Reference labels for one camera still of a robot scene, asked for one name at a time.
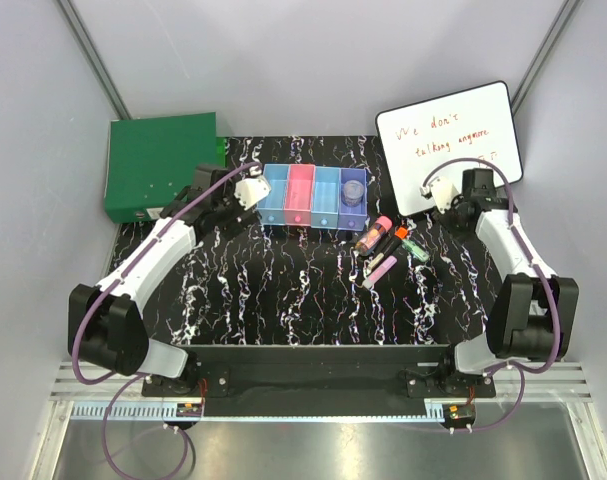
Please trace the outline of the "clear jar of bands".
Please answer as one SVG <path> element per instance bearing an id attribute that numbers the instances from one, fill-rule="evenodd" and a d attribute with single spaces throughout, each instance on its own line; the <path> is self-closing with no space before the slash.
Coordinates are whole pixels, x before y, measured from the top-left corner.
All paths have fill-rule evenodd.
<path id="1" fill-rule="evenodd" d="M 365 198 L 365 185 L 358 180 L 348 180 L 342 185 L 342 202 L 347 208 L 359 207 Z"/>

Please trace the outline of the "purple drawer bin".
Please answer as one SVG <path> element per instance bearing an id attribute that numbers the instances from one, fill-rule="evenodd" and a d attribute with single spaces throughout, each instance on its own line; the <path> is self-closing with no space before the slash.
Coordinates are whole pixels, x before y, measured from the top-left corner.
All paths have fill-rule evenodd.
<path id="1" fill-rule="evenodd" d="M 357 208 L 347 208 L 342 202 L 342 185 L 348 180 L 358 180 L 365 185 L 365 198 Z M 340 203 L 338 228 L 344 230 L 362 231 L 367 219 L 367 171 L 357 168 L 340 169 Z"/>

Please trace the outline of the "sky blue drawer bin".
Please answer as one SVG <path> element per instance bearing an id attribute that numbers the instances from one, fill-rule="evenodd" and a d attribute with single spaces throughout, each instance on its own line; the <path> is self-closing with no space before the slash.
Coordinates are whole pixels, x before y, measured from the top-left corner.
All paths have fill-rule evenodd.
<path id="1" fill-rule="evenodd" d="M 315 167 L 311 207 L 311 226 L 318 229 L 336 229 L 340 197 L 340 169 Z"/>

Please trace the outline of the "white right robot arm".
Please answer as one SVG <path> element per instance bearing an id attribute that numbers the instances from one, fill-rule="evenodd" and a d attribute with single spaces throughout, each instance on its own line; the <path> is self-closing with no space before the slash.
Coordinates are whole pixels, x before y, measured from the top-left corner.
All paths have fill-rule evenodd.
<path id="1" fill-rule="evenodd" d="M 500 194 L 494 183 L 505 177 L 497 166 L 477 160 L 463 171 L 459 187 L 437 170 L 420 187 L 422 196 L 433 200 L 437 220 L 459 239 L 478 239 L 502 278 L 483 333 L 449 346 L 432 374 L 433 384 L 453 397 L 506 367 L 542 374 L 569 348 L 578 284 L 538 255 L 511 187 Z"/>

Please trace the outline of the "light blue drawer bin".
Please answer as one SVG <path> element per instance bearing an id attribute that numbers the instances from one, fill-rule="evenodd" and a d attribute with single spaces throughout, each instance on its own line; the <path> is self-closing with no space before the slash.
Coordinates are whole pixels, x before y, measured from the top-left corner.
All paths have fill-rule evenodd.
<path id="1" fill-rule="evenodd" d="M 270 193 L 262 199 L 257 209 L 261 215 L 263 225 L 284 225 L 284 205 L 287 193 L 288 164 L 266 164 L 264 166 L 264 176 L 271 188 Z"/>

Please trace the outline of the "pink drawer bin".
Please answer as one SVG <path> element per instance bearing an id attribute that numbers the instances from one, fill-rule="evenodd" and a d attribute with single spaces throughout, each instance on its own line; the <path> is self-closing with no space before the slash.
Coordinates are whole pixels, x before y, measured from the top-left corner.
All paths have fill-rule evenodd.
<path id="1" fill-rule="evenodd" d="M 311 224 L 314 175 L 314 165 L 292 164 L 289 167 L 283 208 L 286 225 L 309 226 Z"/>

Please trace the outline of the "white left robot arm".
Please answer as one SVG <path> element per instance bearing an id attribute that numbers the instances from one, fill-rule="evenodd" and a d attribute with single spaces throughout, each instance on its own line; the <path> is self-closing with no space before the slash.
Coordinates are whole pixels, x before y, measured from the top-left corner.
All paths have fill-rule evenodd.
<path id="1" fill-rule="evenodd" d="M 148 237 L 117 269 L 69 296 L 68 350 L 76 379 L 98 384 L 80 368 L 88 362 L 106 375 L 161 379 L 179 396 L 199 383 L 199 365 L 186 350 L 149 337 L 143 322 L 152 293 L 174 266 L 213 231 L 229 238 L 257 222 L 258 203 L 271 187 L 258 162 L 234 170 L 196 168 L 190 185 L 165 206 Z"/>

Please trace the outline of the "green transparent highlighter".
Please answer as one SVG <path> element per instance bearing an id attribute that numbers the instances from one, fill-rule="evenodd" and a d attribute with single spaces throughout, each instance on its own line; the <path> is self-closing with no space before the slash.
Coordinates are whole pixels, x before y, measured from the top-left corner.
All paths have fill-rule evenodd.
<path id="1" fill-rule="evenodd" d="M 426 263 L 430 260 L 430 255 L 421 246 L 409 239 L 402 240 L 404 249 L 416 260 Z"/>

